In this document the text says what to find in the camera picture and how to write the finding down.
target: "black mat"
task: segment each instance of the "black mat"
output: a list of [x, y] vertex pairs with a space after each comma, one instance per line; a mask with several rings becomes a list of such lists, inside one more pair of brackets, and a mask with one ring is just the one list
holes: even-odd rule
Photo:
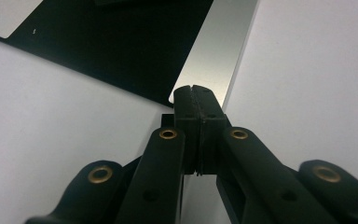
[[0, 41], [164, 105], [212, 0], [44, 0]]

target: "hole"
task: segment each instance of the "hole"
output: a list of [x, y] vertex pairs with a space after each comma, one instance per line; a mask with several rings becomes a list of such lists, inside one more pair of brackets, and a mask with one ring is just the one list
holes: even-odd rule
[[283, 193], [281, 193], [281, 198], [287, 202], [297, 201], [297, 195], [294, 192], [292, 192], [290, 189], [287, 189]]
[[244, 132], [243, 130], [233, 130], [231, 131], [230, 135], [237, 139], [245, 139], [249, 136], [248, 133]]
[[93, 184], [102, 184], [112, 177], [113, 170], [109, 166], [98, 166], [89, 172], [89, 182]]
[[163, 139], [173, 139], [177, 135], [177, 132], [172, 129], [163, 130], [159, 133], [159, 136]]
[[312, 168], [312, 172], [320, 179], [330, 183], [337, 183], [341, 180], [341, 176], [336, 171], [327, 166], [314, 166]]
[[144, 192], [144, 199], [148, 202], [154, 202], [159, 197], [159, 190], [158, 189], [147, 189]]

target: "white surface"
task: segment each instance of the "white surface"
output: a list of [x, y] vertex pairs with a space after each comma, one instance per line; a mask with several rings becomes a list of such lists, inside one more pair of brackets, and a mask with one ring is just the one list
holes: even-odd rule
[[[50, 212], [89, 162], [133, 160], [169, 112], [0, 44], [0, 223]], [[226, 112], [284, 164], [358, 178], [358, 1], [260, 0]], [[186, 182], [182, 220], [229, 223], [212, 177]]]
[[170, 95], [183, 86], [213, 91], [223, 105], [239, 62], [257, 0], [214, 0]]
[[0, 37], [8, 38], [42, 1], [0, 0]]

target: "black linkage arm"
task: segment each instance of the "black linkage arm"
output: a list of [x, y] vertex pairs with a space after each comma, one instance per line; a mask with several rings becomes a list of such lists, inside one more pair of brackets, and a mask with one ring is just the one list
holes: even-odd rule
[[232, 223], [358, 223], [358, 180], [326, 161], [285, 167], [249, 130], [231, 127], [213, 93], [182, 87], [145, 153], [96, 161], [59, 204], [27, 224], [180, 223], [183, 175], [216, 175]]

